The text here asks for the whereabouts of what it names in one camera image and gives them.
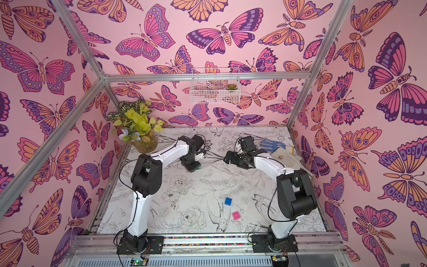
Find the green lego brick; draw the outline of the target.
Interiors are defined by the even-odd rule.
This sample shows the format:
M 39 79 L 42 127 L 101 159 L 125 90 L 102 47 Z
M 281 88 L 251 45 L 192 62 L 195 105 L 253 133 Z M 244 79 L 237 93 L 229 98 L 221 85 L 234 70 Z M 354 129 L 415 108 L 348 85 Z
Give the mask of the green lego brick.
M 198 169 L 200 169 L 201 168 L 201 164 L 198 162 L 196 165 L 195 165 L 195 167 L 194 167 L 194 171 L 195 170 L 198 170 Z

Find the blue lego brick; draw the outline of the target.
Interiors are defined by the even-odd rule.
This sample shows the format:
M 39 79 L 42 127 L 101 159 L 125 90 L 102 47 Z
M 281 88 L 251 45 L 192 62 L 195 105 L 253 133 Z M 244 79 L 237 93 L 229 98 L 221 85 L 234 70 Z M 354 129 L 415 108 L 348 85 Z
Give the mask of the blue lego brick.
M 231 206 L 232 199 L 231 198 L 226 198 L 224 204 L 227 205 L 227 206 Z

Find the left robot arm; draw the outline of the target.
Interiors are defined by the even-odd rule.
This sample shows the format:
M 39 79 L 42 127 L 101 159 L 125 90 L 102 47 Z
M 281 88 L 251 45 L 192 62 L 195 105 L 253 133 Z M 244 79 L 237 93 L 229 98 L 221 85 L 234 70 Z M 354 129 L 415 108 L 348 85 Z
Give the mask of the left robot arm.
M 123 231 L 120 240 L 122 247 L 129 250 L 143 251 L 147 247 L 148 215 L 152 196 L 162 185 L 163 171 L 171 163 L 179 160 L 189 172 L 194 172 L 201 167 L 200 160 L 206 155 L 204 152 L 205 139 L 200 135 L 192 138 L 181 136 L 167 148 L 153 154 L 141 154 L 135 164 L 131 175 L 134 202 L 134 214 L 130 226 Z

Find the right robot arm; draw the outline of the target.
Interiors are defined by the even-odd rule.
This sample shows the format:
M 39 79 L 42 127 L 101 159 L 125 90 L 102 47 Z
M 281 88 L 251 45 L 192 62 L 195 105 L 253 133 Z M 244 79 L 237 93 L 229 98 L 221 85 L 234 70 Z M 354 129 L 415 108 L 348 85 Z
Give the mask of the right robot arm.
M 291 232 L 298 222 L 318 208 L 310 174 L 272 158 L 265 149 L 255 145 L 252 136 L 238 138 L 224 162 L 245 170 L 260 170 L 276 181 L 273 196 L 277 197 L 280 211 L 277 218 L 270 218 L 272 224 L 266 233 L 266 243 L 272 251 L 286 249 L 287 244 L 292 244 Z

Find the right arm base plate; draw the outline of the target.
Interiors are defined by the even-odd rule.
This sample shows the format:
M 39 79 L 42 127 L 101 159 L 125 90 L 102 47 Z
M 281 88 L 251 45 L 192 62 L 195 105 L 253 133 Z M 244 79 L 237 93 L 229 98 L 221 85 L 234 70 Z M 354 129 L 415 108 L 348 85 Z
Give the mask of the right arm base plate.
M 266 235 L 252 235 L 252 250 L 255 253 L 278 253 L 278 252 L 298 252 L 298 244 L 294 235 L 277 239 L 267 233 Z

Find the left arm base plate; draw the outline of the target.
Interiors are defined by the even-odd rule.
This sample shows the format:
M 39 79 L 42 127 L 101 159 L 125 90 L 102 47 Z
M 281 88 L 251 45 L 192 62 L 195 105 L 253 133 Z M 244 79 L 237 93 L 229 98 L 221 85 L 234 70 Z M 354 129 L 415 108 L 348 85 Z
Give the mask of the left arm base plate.
M 117 247 L 117 255 L 161 254 L 164 236 L 122 237 Z

